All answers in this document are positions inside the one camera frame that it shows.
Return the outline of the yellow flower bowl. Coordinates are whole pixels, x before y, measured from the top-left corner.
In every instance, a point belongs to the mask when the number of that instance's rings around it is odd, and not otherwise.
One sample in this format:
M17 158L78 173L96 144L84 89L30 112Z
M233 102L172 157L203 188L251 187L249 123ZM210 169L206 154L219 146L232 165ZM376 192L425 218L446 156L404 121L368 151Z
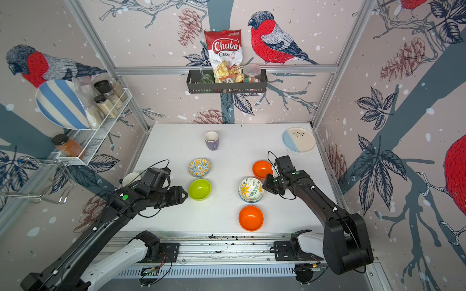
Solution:
M239 184L239 197L245 200L258 200L263 198L264 190L261 180L248 177Z

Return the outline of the blue yellow patterned bowl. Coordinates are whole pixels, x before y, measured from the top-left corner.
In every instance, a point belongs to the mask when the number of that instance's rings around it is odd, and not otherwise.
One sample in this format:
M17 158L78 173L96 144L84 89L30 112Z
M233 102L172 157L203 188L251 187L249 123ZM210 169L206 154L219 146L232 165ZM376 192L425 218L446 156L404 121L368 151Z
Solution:
M206 158L198 158L192 161L188 167L188 172L192 177L203 178L211 170L211 163Z

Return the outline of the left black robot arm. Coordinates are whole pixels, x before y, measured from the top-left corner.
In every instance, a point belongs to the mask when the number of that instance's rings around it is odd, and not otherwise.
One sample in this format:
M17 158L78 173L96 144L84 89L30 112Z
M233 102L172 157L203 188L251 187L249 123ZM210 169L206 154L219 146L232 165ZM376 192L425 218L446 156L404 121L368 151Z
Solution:
M92 225L55 262L20 283L25 291L87 291L94 280L83 278L107 243L148 207L162 209L183 204L188 193L171 186L170 169L149 168L139 181L116 190Z

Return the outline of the small orange bowl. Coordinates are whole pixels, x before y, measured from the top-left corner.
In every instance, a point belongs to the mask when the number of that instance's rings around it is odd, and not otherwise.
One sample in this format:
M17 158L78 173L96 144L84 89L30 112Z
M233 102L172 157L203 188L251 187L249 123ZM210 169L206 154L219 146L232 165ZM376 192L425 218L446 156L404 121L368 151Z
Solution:
M261 160L252 166L254 176L259 180L264 180L269 174L273 175L273 166L270 162Z

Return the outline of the lime green bowl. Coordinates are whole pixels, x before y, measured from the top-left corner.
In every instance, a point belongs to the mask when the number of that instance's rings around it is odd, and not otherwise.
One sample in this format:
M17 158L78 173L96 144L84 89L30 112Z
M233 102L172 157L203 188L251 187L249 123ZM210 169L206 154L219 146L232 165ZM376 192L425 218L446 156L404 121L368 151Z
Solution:
M211 193L211 183L206 179L197 179L191 183L188 189L189 197L195 201L207 199Z

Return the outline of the blue white plate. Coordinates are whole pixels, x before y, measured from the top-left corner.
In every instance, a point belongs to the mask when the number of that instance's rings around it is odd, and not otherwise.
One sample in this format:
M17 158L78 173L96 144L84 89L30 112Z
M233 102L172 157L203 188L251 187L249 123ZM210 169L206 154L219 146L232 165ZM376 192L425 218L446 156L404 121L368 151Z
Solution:
M316 139L307 129L291 127L286 129L282 135L284 145L290 150L298 153L306 153L314 149Z

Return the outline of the purple mug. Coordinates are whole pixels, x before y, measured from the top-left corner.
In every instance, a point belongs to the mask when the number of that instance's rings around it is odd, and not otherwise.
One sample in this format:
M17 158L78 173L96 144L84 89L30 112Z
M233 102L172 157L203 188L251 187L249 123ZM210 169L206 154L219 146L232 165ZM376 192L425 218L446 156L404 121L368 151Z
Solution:
M211 151L216 151L219 147L219 134L214 131L207 132L204 135L206 146Z

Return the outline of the black lid spice jar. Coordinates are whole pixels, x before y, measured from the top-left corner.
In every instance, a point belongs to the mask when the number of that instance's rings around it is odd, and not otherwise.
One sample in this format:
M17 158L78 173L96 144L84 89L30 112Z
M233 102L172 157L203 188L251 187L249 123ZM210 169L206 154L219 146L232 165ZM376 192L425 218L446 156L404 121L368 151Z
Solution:
M109 119L117 119L118 111L104 95L98 95L93 100L106 117Z
M123 103L118 95L113 91L111 83L108 80L101 80L94 84L94 87L103 94L114 106L116 109L121 109Z

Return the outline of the clear plastic container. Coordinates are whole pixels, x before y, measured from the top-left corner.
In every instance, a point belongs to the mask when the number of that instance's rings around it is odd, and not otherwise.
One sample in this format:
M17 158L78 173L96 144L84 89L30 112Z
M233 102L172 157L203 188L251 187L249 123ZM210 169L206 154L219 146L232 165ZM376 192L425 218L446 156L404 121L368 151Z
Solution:
M260 82L262 69L257 64L247 64L243 68L244 82L254 83Z

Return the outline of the orange spice jar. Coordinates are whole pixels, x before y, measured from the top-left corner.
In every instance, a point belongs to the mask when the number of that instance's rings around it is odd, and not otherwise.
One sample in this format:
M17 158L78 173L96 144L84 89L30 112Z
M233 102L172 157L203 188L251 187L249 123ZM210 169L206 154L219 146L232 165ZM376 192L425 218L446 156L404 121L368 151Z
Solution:
M80 144L64 133L54 136L52 143L66 157L83 159L87 154Z

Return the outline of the green item in basket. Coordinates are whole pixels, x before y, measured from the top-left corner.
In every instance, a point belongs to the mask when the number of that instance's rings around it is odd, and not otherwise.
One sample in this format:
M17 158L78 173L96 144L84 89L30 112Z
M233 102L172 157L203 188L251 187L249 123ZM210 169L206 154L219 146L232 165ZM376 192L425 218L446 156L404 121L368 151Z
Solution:
M204 74L201 76L201 79L199 80L199 84L214 84L215 79L211 74Z

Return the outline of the blue striped plate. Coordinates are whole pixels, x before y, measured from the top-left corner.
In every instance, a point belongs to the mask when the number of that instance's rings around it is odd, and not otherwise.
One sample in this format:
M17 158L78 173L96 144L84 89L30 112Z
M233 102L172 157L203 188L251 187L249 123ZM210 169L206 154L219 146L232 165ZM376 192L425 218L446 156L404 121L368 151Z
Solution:
M90 128L85 109L75 93L73 82L46 81L36 90L40 112L55 125L71 130Z

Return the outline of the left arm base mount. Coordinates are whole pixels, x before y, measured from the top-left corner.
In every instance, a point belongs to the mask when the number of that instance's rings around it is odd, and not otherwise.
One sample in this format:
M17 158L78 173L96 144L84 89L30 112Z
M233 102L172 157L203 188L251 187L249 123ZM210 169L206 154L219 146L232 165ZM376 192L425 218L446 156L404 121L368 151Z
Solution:
M159 237L147 230L133 237L128 244L137 242L143 243L146 251L138 263L161 263L164 258L170 258L174 263L177 261L179 242L161 242Z

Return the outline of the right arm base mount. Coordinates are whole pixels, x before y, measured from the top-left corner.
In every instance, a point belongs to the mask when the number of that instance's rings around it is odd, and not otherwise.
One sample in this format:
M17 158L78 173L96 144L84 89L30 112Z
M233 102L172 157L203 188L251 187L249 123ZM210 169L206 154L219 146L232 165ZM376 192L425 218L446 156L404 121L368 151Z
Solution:
M288 241L275 241L269 251L276 261L325 261L324 234L300 230Z

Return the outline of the black wall basket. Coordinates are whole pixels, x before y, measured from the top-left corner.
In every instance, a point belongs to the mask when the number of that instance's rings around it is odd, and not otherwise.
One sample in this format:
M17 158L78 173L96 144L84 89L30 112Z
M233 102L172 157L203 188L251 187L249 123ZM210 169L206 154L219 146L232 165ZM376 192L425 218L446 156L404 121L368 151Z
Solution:
M268 77L262 69L259 82L212 83L202 84L200 70L190 70L186 80L189 93L264 93L267 89Z

